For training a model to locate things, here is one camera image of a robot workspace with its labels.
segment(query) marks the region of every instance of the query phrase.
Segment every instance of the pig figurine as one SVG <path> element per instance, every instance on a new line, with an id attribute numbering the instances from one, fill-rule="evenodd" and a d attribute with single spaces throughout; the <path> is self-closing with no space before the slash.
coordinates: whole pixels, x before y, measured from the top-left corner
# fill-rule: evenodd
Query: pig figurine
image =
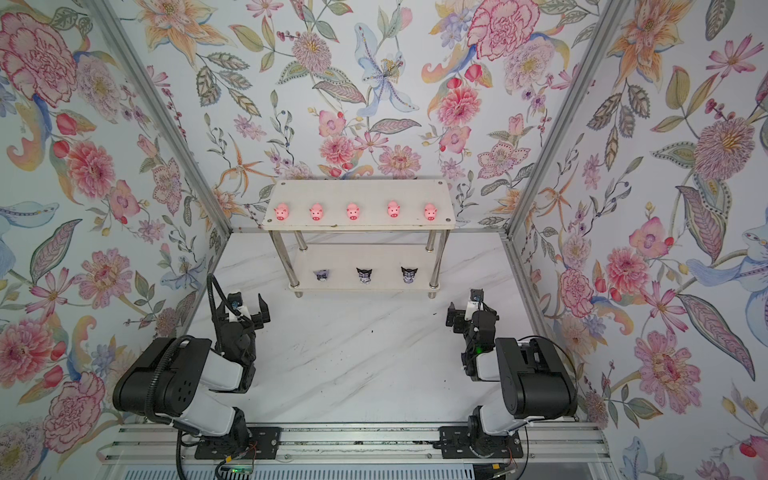
<path id="1" fill-rule="evenodd" d="M 437 217 L 437 207 L 432 204 L 427 204 L 427 206 L 424 207 L 424 217 L 426 217 L 427 220 L 434 220 L 435 217 Z"/>
<path id="2" fill-rule="evenodd" d="M 320 204 L 312 205 L 312 208 L 310 208 L 310 216 L 312 217 L 312 220 L 315 221 L 323 218 L 323 206 Z"/>
<path id="3" fill-rule="evenodd" d="M 348 216 L 350 220 L 357 220 L 357 218 L 360 216 L 360 207 L 355 204 L 347 205 L 346 216 Z"/>
<path id="4" fill-rule="evenodd" d="M 277 217 L 278 220 L 285 220 L 288 218 L 288 206 L 285 204 L 280 204 L 275 209 L 275 217 Z"/>
<path id="5" fill-rule="evenodd" d="M 397 202 L 392 200 L 386 206 L 386 213 L 392 218 L 397 218 L 397 216 L 400 215 L 400 206 Z"/>

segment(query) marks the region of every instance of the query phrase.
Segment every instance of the pink flower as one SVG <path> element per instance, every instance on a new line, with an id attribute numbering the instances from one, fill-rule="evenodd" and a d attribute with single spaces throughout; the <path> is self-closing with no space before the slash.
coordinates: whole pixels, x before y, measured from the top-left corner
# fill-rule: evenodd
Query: pink flower
<path id="1" fill-rule="evenodd" d="M 387 137 L 384 137 L 383 139 L 379 140 L 379 137 L 381 137 L 381 134 L 376 134 L 371 138 L 371 132 L 367 131 L 365 134 L 365 140 L 363 140 L 360 137 L 355 137 L 355 141 L 358 142 L 360 145 L 355 147 L 357 150 L 365 150 L 368 149 L 369 152 L 373 153 L 373 148 L 384 148 L 384 144 L 389 141 Z"/>
<path id="2" fill-rule="evenodd" d="M 467 85 L 451 90 L 442 99 L 438 117 L 446 127 L 467 124 L 480 111 L 478 92 Z"/>
<path id="3" fill-rule="evenodd" d="M 395 150 L 384 147 L 384 152 L 379 155 L 379 170 L 383 174 L 391 174 L 393 178 L 413 178 L 422 167 L 419 159 L 422 156 L 411 150 L 411 147 L 395 145 Z"/>
<path id="4" fill-rule="evenodd" d="M 648 265 L 630 247 L 614 248 L 608 254 L 606 272 L 620 294 L 640 293 L 650 280 Z"/>
<path id="5" fill-rule="evenodd" d="M 562 78 L 564 81 L 563 83 L 552 85 L 552 90 L 565 90 L 566 88 L 570 87 L 571 82 L 573 82 L 573 80 L 578 76 L 579 71 L 581 71 L 581 64 L 574 65 L 574 69 L 571 71 L 570 75 L 565 70 L 561 71 L 560 78 Z"/>
<path id="6" fill-rule="evenodd" d="M 61 34 L 26 13 L 6 13 L 0 23 L 0 66 L 16 90 L 52 107 L 69 101 L 77 65 Z"/>
<path id="7" fill-rule="evenodd" d="M 69 276 L 69 269 L 62 268 L 58 273 L 58 282 L 54 280 L 53 273 L 48 272 L 45 274 L 45 283 L 48 285 L 48 290 L 41 286 L 33 286 L 29 289 L 29 292 L 34 296 L 39 296 L 45 300 L 40 300 L 37 303 L 30 303 L 27 305 L 27 313 L 34 312 L 37 309 L 45 309 L 43 312 L 43 318 L 47 319 L 56 308 L 56 304 L 64 305 L 67 303 L 67 299 L 61 296 L 64 291 L 72 284 L 72 280 L 67 281 Z"/>
<path id="8" fill-rule="evenodd" d="M 132 217 L 141 211 L 136 197 L 131 193 L 131 188 L 125 183 L 125 180 L 118 180 L 118 185 L 112 187 L 109 193 L 109 207 L 118 220 Z"/>
<path id="9" fill-rule="evenodd" d="M 155 75 L 153 65 L 147 65 L 147 75 L 149 75 L 149 78 L 152 79 L 152 83 L 154 83 L 155 87 L 170 87 L 170 84 L 163 83 L 168 79 L 168 75 L 164 71 Z"/>
<path id="10" fill-rule="evenodd" d="M 754 133 L 741 117 L 705 127 L 694 151 L 696 173 L 704 180 L 728 180 L 740 172 L 755 148 Z"/>
<path id="11" fill-rule="evenodd" d="M 455 180 L 459 177 L 464 177 L 464 169 L 459 166 L 459 164 L 456 163 L 456 160 L 450 159 L 448 161 L 442 162 L 440 165 L 440 171 L 442 171 L 443 177 L 448 177 L 450 180 Z"/>
<path id="12" fill-rule="evenodd" d="M 594 306 L 590 300 L 594 291 L 586 276 L 576 269 L 569 268 L 560 277 L 560 282 L 560 297 L 565 306 L 571 309 L 571 313 L 579 318 L 592 313 Z"/>
<path id="13" fill-rule="evenodd" d="M 668 303 L 672 301 L 672 299 L 677 295 L 674 291 L 674 289 L 669 289 L 664 293 L 664 296 L 661 295 L 661 284 L 654 281 L 651 283 L 651 285 L 654 288 L 654 295 L 650 296 L 645 291 L 643 291 L 643 298 L 645 298 L 645 301 L 648 302 L 648 305 L 651 305 L 653 309 L 650 311 L 650 317 L 649 318 L 656 318 L 656 315 L 661 313 L 661 319 L 664 321 L 664 324 L 667 325 L 667 328 L 669 330 L 673 330 L 672 326 L 676 326 L 681 332 L 684 332 L 688 330 L 688 325 L 683 323 L 679 318 L 677 318 L 674 315 L 683 315 L 686 310 L 682 306 L 669 306 Z"/>
<path id="14" fill-rule="evenodd" d="M 574 233 L 563 244 L 563 262 L 572 269 L 582 270 L 591 251 L 592 240 Z"/>
<path id="15" fill-rule="evenodd" d="M 328 137 L 341 134 L 344 131 L 345 125 L 346 120 L 344 117 L 340 117 L 327 110 L 320 111 L 320 134 L 322 136 Z"/>
<path id="16" fill-rule="evenodd" d="M 154 144 L 150 141 L 150 139 L 146 138 L 144 135 L 139 135 L 139 141 L 136 142 L 136 145 L 138 145 L 139 148 L 149 158 L 154 158 L 157 156 L 157 147 L 155 147 Z"/>
<path id="17" fill-rule="evenodd" d="M 78 191 L 88 198 L 104 198 L 114 181 L 112 157 L 92 141 L 74 144 L 68 154 L 67 169 Z"/>
<path id="18" fill-rule="evenodd" d="M 261 137 L 266 135 L 266 132 L 260 126 L 255 125 L 243 115 L 237 115 L 237 118 L 235 118 L 235 128 L 237 133 L 243 135 L 243 138 L 250 137 L 251 140 L 261 140 Z"/>
<path id="19" fill-rule="evenodd" d="M 531 37 L 539 15 L 532 0 L 484 0 L 472 17 L 468 45 L 477 45 L 477 58 L 510 55 Z"/>
<path id="20" fill-rule="evenodd" d="M 447 148 L 455 154 L 460 154 L 464 151 L 464 146 L 467 144 L 469 138 L 469 132 L 472 129 L 469 127 L 453 127 L 446 131 L 440 139 L 440 150 L 445 151 Z"/>
<path id="21" fill-rule="evenodd" d="M 43 322 L 32 319 L 5 325 L 0 333 L 0 383 L 9 389 L 16 380 L 32 380 L 45 367 L 53 347 L 53 334 Z"/>
<path id="22" fill-rule="evenodd" d="M 118 254 L 118 249 L 107 250 L 104 255 L 101 251 L 93 252 L 93 263 L 84 261 L 82 267 L 88 273 L 75 276 L 73 283 L 80 285 L 80 296 L 86 300 L 94 298 L 92 306 L 105 308 L 109 306 L 111 296 L 119 297 L 131 291 L 128 282 L 134 273 L 123 270 L 131 266 L 130 260 Z"/>
<path id="23" fill-rule="evenodd" d="M 120 109 L 120 91 L 107 64 L 97 57 L 82 55 L 78 60 L 78 93 L 105 120 L 114 119 Z"/>
<path id="24" fill-rule="evenodd" d="M 670 407 L 680 414 L 691 404 L 701 407 L 701 392 L 694 387 L 694 383 L 701 381 L 701 371 L 686 364 L 690 358 L 687 348 L 675 352 L 677 337 L 672 330 L 668 330 L 666 336 L 653 331 L 648 333 L 648 343 L 638 338 L 635 344 L 634 355 L 643 361 L 640 390 L 649 395 L 653 393 L 654 400 L 662 407 L 669 396 Z"/>
<path id="25" fill-rule="evenodd" d="M 664 242 L 666 238 L 661 220 L 659 217 L 653 217 L 629 236 L 629 244 L 637 248 L 637 252 L 645 255 L 646 258 L 658 258 L 670 251 Z"/>
<path id="26" fill-rule="evenodd" d="M 154 243 L 155 240 L 161 240 L 163 238 L 163 229 L 165 228 L 165 223 L 155 220 L 139 220 L 139 234 L 141 235 L 141 239 L 145 242 L 149 242 L 149 244 Z"/>
<path id="27" fill-rule="evenodd" d="M 530 148 L 515 150 L 515 147 L 500 141 L 493 146 L 490 152 L 483 152 L 478 155 L 478 163 L 481 167 L 478 176 L 480 178 L 493 178 L 503 175 L 504 172 L 510 171 L 515 165 L 528 158 L 530 151 Z"/>
<path id="28" fill-rule="evenodd" d="M 98 422 L 104 394 L 104 382 L 93 372 L 84 372 L 79 382 L 65 382 L 45 417 L 45 446 L 57 453 L 74 447 Z"/>
<path id="29" fill-rule="evenodd" d="M 504 85 L 507 92 L 530 86 L 539 80 L 554 56 L 554 46 L 542 37 L 529 41 L 507 57 Z"/>
<path id="30" fill-rule="evenodd" d="M 168 165 L 161 165 L 152 169 L 154 177 L 154 192 L 152 198 L 168 207 L 171 215 L 179 211 L 181 203 L 181 173 L 179 165 L 171 158 Z"/>
<path id="31" fill-rule="evenodd" d="M 749 57 L 763 50 L 763 44 L 759 43 L 754 48 L 746 51 L 746 48 L 750 46 L 752 41 L 752 35 L 747 35 L 739 44 L 739 48 L 733 51 L 733 40 L 726 40 L 725 42 L 725 55 L 721 54 L 717 50 L 712 50 L 710 54 L 710 60 L 715 62 L 715 65 L 708 65 L 707 70 L 720 70 L 725 68 L 725 71 L 720 74 L 721 78 L 725 78 L 730 73 L 731 68 L 737 73 L 743 71 L 755 71 L 755 66 L 749 62 L 746 62 Z"/>
<path id="32" fill-rule="evenodd" d="M 355 154 L 355 146 L 352 141 L 344 135 L 334 135 L 328 137 L 323 146 L 320 147 L 322 155 L 329 164 L 341 165 L 346 163 Z"/>
<path id="33" fill-rule="evenodd" d="M 293 42 L 293 55 L 304 68 L 312 73 L 323 73 L 331 66 L 331 51 L 317 33 L 304 32 Z"/>
<path id="34" fill-rule="evenodd" d="M 246 8 L 251 10 L 252 12 L 256 12 L 253 14 L 253 17 L 256 18 L 259 15 L 266 13 L 267 17 L 272 18 L 272 11 L 277 10 L 278 8 L 282 7 L 282 3 L 272 3 L 272 0 L 251 0 L 253 2 L 253 5 L 246 5 Z"/>

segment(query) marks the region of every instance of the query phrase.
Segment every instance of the mounting plate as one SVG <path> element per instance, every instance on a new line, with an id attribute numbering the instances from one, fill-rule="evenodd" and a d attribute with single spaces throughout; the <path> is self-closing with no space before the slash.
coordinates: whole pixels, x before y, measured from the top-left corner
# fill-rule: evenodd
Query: mounting plate
<path id="1" fill-rule="evenodd" d="M 256 450 L 251 450 L 243 459 L 274 460 L 277 449 L 280 447 L 280 427 L 248 427 L 253 438 L 256 439 Z M 216 445 L 207 440 L 200 440 L 195 449 L 196 460 L 221 460 L 227 455 L 217 451 Z"/>

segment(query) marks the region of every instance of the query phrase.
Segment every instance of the lower shelf board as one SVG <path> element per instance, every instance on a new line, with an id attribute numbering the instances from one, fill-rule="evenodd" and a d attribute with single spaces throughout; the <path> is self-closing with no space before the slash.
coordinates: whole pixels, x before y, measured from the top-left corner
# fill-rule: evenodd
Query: lower shelf board
<path id="1" fill-rule="evenodd" d="M 425 245 L 314 243 L 293 258 L 299 286 L 292 290 L 435 292 L 429 286 L 435 258 Z M 403 281 L 401 267 L 418 269 L 413 283 Z M 360 281 L 358 268 L 373 270 L 370 283 Z M 327 280 L 319 281 L 316 270 L 328 270 Z"/>

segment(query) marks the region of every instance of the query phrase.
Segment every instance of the flower stem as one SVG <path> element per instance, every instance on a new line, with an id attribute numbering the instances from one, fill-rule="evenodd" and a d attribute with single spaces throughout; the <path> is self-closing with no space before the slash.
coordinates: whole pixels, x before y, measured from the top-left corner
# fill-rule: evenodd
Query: flower stem
<path id="1" fill-rule="evenodd" d="M 641 378 L 640 370 L 635 370 L 634 372 L 630 373 L 629 375 L 625 376 L 623 379 L 613 384 L 613 386 L 611 387 L 611 393 L 619 390 L 619 388 L 624 386 L 625 383 L 629 383 L 632 380 L 639 380 L 640 378 Z"/>

